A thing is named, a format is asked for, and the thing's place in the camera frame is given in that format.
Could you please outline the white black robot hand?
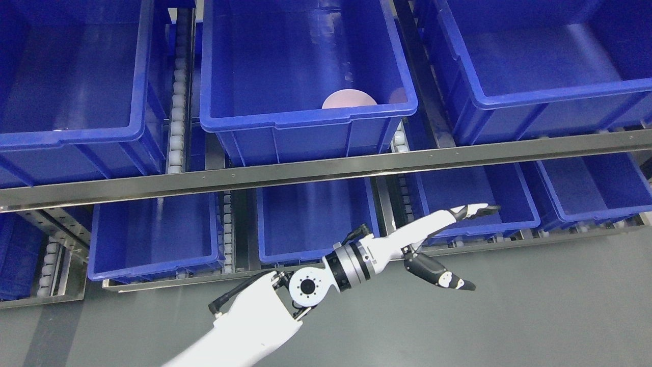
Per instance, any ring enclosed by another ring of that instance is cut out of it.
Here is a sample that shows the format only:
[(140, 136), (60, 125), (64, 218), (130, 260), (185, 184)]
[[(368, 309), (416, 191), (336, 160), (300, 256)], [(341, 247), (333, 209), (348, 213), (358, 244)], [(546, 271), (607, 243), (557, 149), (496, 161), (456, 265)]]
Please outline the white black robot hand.
[(420, 253), (420, 246), (450, 225), (466, 219), (481, 218), (497, 213), (501, 207), (474, 203), (434, 212), (407, 224), (386, 237), (367, 235), (358, 242), (371, 261), (373, 272), (384, 271), (392, 260), (402, 260), (405, 269), (414, 276), (446, 290), (474, 291), (473, 282), (466, 281), (448, 270), (431, 256)]

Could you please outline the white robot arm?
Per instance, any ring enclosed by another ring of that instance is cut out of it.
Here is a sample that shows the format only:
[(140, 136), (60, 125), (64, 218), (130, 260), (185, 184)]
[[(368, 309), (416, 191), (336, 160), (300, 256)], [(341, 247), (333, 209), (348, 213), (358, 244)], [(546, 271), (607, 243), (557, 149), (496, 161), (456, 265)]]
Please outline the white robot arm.
[(330, 290), (342, 292), (382, 272), (385, 238), (360, 227), (322, 258), (323, 267), (249, 277), (209, 303), (212, 329), (167, 366), (252, 366), (296, 335)]

